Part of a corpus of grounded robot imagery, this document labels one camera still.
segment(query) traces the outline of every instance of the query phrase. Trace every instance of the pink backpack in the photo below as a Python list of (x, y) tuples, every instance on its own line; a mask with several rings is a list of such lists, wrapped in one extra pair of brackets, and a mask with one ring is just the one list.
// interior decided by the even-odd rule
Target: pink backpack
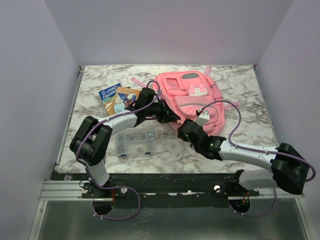
[[(155, 77), (162, 90), (161, 98), (181, 120), (170, 123), (174, 129), (178, 129), (186, 119), (195, 120), (198, 116), (196, 110), (222, 99), (222, 93), (209, 72), (211, 67), (207, 67), (205, 73), (199, 71), (165, 72)], [(132, 81), (145, 87), (136, 78)], [(153, 84), (153, 89), (157, 90), (157, 84)], [(210, 136), (217, 136), (225, 126), (225, 108), (222, 102), (218, 102), (206, 108), (210, 114), (209, 122), (203, 127)]]

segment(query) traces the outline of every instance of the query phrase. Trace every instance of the children's book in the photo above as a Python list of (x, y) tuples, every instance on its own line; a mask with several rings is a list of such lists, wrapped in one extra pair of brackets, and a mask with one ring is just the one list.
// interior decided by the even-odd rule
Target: children's book
[(112, 104), (119, 87), (121, 87), (120, 83), (99, 92), (100, 98), (102, 100), (102, 103), (104, 104), (108, 116), (116, 114), (114, 108), (112, 107)]
[(130, 106), (139, 97), (140, 90), (118, 87), (111, 108), (115, 114), (122, 112), (126, 107)]

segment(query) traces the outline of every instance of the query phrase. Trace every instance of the white enclosure wall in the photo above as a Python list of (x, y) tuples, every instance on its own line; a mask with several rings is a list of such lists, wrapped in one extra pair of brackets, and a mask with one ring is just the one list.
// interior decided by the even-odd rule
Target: white enclosure wall
[[(277, 137), (320, 170), (320, 1), (295, 0), (257, 66)], [(304, 192), (320, 226), (320, 178)]]
[(292, 0), (45, 0), (80, 65), (257, 64)]
[(43, 0), (2, 1), (0, 33), (0, 239), (25, 240), (79, 68)]

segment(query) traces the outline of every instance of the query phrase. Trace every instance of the table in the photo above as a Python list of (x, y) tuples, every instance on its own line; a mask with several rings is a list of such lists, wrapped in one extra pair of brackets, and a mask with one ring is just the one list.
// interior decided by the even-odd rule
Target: table
[[(141, 89), (130, 79), (135, 77), (143, 83), (153, 80), (164, 72), (195, 70), (204, 73), (207, 66), (198, 65), (100, 65), (86, 66), (77, 98), (69, 121), (64, 147), (59, 163), (59, 173), (85, 173), (76, 162), (69, 145), (83, 119), (107, 116), (99, 91), (121, 83), (124, 87)], [(220, 88), (223, 98), (240, 102), (242, 123), (233, 140), (257, 146), (275, 146), (275, 136), (268, 117), (263, 96), (252, 65), (214, 65), (210, 76)], [(239, 116), (230, 108), (225, 111), (226, 123), (220, 136), (227, 137), (237, 124)], [(156, 128), (157, 154), (138, 157), (115, 156), (115, 137), (110, 139), (105, 156), (105, 166), (110, 173), (233, 173), (236, 170), (255, 170), (257, 166), (235, 161), (209, 160), (194, 152), (187, 142), (177, 138), (169, 124), (145, 121), (138, 128)]]

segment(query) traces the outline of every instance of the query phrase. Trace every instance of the metal floor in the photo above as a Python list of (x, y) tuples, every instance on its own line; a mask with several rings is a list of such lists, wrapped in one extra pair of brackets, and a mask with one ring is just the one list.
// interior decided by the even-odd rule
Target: metal floor
[[(253, 199), (248, 213), (269, 209), (273, 199)], [(133, 209), (114, 209), (113, 217)], [(127, 221), (93, 217), (90, 201), (49, 201), (40, 240), (306, 240), (294, 198), (280, 198), (276, 209), (259, 218), (229, 208), (142, 208)]]

